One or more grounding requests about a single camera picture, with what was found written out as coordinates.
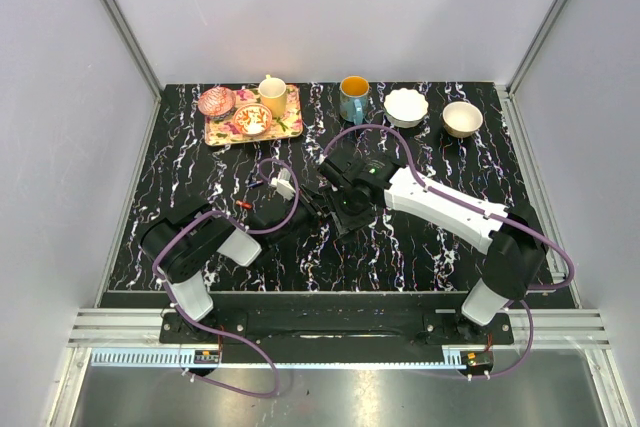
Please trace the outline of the red AAA battery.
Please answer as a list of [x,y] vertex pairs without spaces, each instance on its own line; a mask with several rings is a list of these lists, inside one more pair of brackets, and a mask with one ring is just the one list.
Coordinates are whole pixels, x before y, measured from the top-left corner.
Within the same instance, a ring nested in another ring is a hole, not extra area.
[[245,202],[245,201],[240,201],[240,200],[236,201],[236,205],[239,206],[239,207],[242,207],[244,209],[252,209],[253,208],[253,205],[251,203],[248,203],[248,202]]

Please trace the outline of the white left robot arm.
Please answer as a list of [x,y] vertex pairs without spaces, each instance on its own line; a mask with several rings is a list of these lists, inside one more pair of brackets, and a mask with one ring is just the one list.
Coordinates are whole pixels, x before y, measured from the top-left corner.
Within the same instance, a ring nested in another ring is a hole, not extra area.
[[213,337],[217,320],[211,313],[214,303],[205,286],[203,269],[214,255],[248,267],[264,260],[275,246],[301,235],[329,215],[323,196],[300,188],[298,202],[272,199],[246,218],[251,229],[262,235],[250,236],[223,217],[209,217],[179,240],[161,259],[159,272],[169,283],[177,304],[186,312],[182,331],[195,342]]

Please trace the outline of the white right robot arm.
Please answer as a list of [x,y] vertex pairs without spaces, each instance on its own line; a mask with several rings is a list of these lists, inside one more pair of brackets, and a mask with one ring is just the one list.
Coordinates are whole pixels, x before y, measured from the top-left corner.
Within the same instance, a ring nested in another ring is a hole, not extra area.
[[354,218],[377,204],[440,227],[485,255],[481,278],[454,320],[465,342],[480,341],[499,310],[524,299],[546,261],[548,246],[528,204],[509,209],[473,198],[386,155],[362,160],[334,152],[318,171],[337,190],[338,213]]

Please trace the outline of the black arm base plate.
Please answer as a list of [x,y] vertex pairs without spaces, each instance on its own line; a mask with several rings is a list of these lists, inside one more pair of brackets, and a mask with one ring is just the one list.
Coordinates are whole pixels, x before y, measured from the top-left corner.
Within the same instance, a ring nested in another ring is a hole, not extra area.
[[256,343],[276,338],[391,338],[427,345],[508,346],[505,313],[479,326],[462,315],[464,293],[215,293],[202,320]]

